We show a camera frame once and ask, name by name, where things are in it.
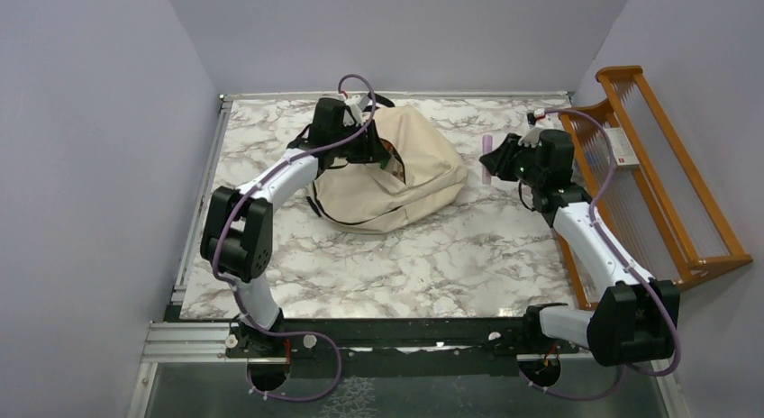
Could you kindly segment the cream canvas backpack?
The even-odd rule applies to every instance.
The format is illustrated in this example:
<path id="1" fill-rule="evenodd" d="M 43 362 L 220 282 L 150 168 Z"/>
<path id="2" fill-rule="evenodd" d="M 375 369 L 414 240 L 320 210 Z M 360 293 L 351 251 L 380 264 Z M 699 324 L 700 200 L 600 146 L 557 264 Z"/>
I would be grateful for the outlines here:
<path id="1" fill-rule="evenodd" d="M 382 141 L 398 155 L 388 168 L 337 159 L 305 189 L 314 213 L 341 232 L 384 234 L 453 202 L 468 168 L 453 144 L 410 105 L 377 96 L 374 120 Z M 393 175 L 405 169 L 405 182 Z"/>

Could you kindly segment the orange highlighter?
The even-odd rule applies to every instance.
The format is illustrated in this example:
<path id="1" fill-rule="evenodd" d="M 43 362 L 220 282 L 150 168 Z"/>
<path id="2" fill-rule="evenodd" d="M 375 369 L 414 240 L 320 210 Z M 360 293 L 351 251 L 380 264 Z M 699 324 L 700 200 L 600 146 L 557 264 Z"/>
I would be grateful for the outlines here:
<path id="1" fill-rule="evenodd" d="M 396 157 L 398 155 L 395 146 L 391 142 L 383 141 L 383 144 L 384 144 L 384 146 L 386 147 L 386 150 L 390 153 L 391 156 Z"/>

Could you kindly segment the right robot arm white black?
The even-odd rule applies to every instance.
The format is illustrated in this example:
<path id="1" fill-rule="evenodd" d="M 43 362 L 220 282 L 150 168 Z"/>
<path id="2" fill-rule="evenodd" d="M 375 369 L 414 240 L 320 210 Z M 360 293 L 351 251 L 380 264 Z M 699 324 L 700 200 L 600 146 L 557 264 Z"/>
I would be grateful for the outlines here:
<path id="1" fill-rule="evenodd" d="M 521 326 L 521 343 L 541 352 L 555 339 L 571 341 L 605 367 L 670 359 L 672 372 L 682 358 L 678 288 L 656 279 L 616 239 L 572 178 L 574 154 L 570 134 L 542 130 L 534 145 L 510 133 L 479 159 L 491 176 L 530 188 L 533 211 L 568 244 L 600 295 L 592 311 L 543 307 Z"/>

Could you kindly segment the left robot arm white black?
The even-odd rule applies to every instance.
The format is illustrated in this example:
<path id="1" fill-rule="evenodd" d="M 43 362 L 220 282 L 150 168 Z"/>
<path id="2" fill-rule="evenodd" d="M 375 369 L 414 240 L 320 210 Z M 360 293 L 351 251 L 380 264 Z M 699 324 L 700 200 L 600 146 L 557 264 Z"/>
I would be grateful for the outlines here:
<path id="1" fill-rule="evenodd" d="M 274 165 L 245 184 L 213 191 L 200 255 L 209 262 L 214 277 L 232 290 L 240 321 L 250 329 L 249 343 L 259 354 L 272 355 L 283 343 L 279 328 L 283 312 L 265 274 L 273 256 L 276 211 L 336 159 L 356 164 L 389 159 L 377 133 L 375 113 L 390 104 L 371 93 L 356 99 L 322 96 L 312 121 L 287 144 Z"/>

